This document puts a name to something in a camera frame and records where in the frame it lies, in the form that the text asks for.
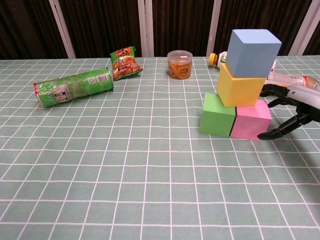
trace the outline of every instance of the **dark curtain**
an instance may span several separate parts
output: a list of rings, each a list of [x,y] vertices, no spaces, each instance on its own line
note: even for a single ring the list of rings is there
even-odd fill
[[[60,0],[77,58],[105,58],[135,46],[141,56],[138,2],[134,0]]]
[[[214,53],[228,49],[233,29],[268,29],[288,55],[312,0],[223,0]]]
[[[213,0],[153,0],[153,44],[156,57],[172,50],[205,56]]]
[[[320,55],[320,22],[316,26],[303,55]]]
[[[0,0],[0,59],[66,57],[48,0]]]

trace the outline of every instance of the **bottle cap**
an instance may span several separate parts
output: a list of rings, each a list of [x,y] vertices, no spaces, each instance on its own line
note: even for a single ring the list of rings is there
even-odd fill
[[[215,53],[210,53],[210,56],[209,56],[209,64],[210,64],[210,65],[213,65],[213,64],[214,64],[215,56],[216,56]]]

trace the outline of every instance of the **snack bag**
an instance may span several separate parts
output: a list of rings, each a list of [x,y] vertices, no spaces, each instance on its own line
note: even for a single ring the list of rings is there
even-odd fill
[[[134,46],[129,46],[110,54],[114,81],[137,74],[143,70],[143,68],[136,63],[135,50],[136,48]]]

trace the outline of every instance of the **foam block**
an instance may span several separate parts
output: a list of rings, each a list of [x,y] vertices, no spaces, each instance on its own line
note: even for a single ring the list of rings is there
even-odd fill
[[[235,78],[266,78],[281,44],[267,29],[234,29],[226,63]]]
[[[271,120],[268,105],[263,100],[259,99],[254,106],[239,106],[230,136],[259,141],[257,135],[267,131]]]
[[[266,79],[233,77],[227,64],[222,63],[216,86],[225,107],[254,106]]]
[[[235,107],[225,107],[217,94],[207,92],[204,96],[199,132],[229,137],[235,117]]]

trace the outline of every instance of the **green can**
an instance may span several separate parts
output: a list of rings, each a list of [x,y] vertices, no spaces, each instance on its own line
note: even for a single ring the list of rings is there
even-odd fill
[[[112,90],[114,82],[107,67],[33,84],[36,98],[45,107]]]

